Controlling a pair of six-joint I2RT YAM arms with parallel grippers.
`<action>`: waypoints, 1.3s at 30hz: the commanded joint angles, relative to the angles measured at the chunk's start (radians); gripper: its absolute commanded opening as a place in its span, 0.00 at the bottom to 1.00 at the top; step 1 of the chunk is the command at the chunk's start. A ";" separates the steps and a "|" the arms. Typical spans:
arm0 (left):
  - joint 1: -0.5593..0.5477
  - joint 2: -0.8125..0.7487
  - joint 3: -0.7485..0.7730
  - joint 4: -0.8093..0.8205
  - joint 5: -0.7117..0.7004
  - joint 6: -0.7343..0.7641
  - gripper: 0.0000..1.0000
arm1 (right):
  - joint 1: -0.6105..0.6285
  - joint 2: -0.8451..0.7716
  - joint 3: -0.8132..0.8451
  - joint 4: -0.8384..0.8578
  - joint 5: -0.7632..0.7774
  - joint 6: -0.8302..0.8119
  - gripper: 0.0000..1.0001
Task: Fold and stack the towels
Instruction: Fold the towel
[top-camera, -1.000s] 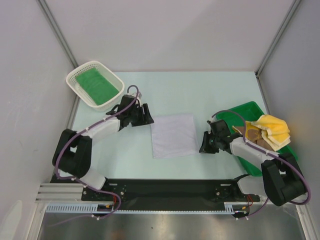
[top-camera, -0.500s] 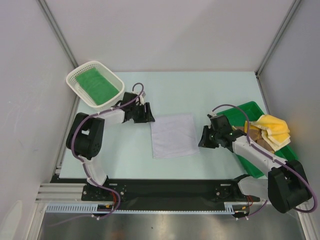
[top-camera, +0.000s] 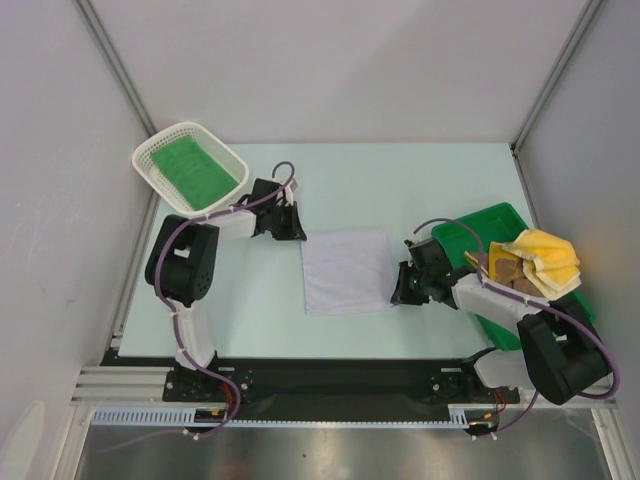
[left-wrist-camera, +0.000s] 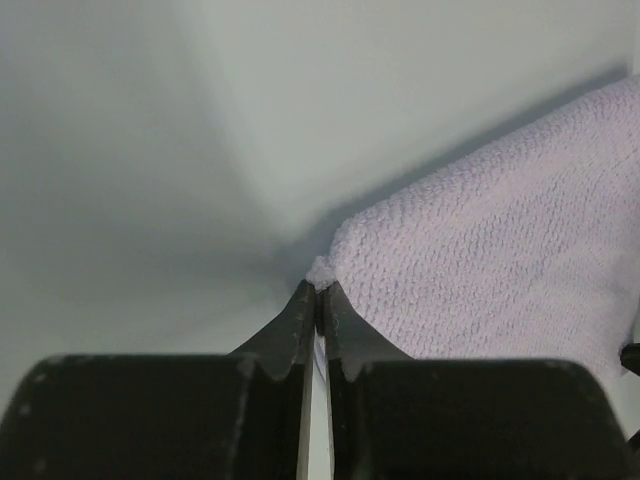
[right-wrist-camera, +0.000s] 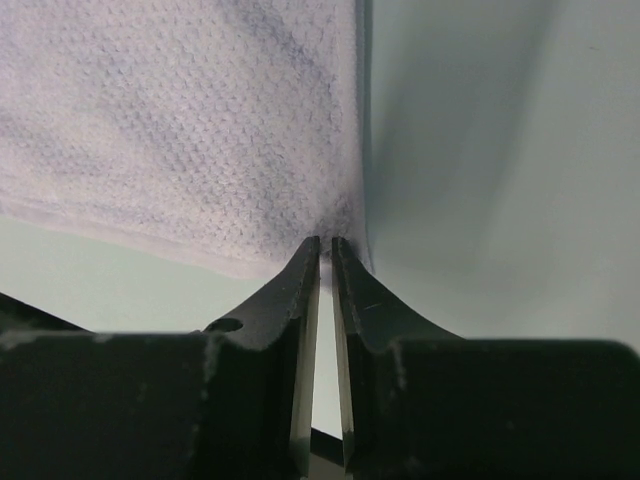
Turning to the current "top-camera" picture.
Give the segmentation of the light blue cloth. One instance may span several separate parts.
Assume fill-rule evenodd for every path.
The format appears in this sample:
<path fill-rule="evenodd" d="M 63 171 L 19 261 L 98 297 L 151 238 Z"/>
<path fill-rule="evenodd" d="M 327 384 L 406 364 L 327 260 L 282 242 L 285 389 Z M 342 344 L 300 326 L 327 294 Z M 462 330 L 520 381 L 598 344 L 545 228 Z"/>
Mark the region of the light blue cloth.
<path fill-rule="evenodd" d="M 365 314 L 391 307 L 387 232 L 364 228 L 313 233 L 301 245 L 306 313 Z"/>

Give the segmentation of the green microfiber towel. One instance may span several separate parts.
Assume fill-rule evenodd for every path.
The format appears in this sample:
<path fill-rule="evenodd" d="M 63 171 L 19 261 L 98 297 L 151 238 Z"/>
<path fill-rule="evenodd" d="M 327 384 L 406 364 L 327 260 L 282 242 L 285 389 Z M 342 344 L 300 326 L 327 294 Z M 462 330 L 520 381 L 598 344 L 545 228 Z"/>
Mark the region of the green microfiber towel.
<path fill-rule="evenodd" d="M 209 207 L 238 186 L 191 136 L 162 146 L 151 159 L 193 210 Z"/>

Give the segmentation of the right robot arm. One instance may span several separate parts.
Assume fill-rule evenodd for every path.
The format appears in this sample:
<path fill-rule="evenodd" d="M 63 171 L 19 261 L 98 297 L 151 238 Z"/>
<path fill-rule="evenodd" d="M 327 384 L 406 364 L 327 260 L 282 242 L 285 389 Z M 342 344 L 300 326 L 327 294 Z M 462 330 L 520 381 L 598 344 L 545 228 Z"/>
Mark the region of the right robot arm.
<path fill-rule="evenodd" d="M 609 399 L 620 372 L 582 305 L 508 289 L 470 266 L 455 268 L 435 240 L 407 240 L 410 259 L 399 264 L 391 303 L 421 306 L 432 301 L 493 321 L 519 337 L 529 382 L 549 402 L 576 396 Z"/>

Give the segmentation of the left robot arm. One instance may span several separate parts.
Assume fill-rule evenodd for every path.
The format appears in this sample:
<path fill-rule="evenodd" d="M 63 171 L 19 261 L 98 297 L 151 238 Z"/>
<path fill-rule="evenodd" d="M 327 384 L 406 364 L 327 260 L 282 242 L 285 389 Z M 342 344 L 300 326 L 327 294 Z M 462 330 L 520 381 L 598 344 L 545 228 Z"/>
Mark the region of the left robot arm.
<path fill-rule="evenodd" d="M 214 280 L 218 248 L 268 233 L 276 241 L 307 239 L 294 199 L 296 181 L 257 179 L 252 191 L 225 210 L 189 219 L 167 216 L 145 267 L 145 281 L 170 312 L 176 362 L 190 371 L 185 388 L 199 400 L 214 397 L 219 374 L 202 301 Z"/>

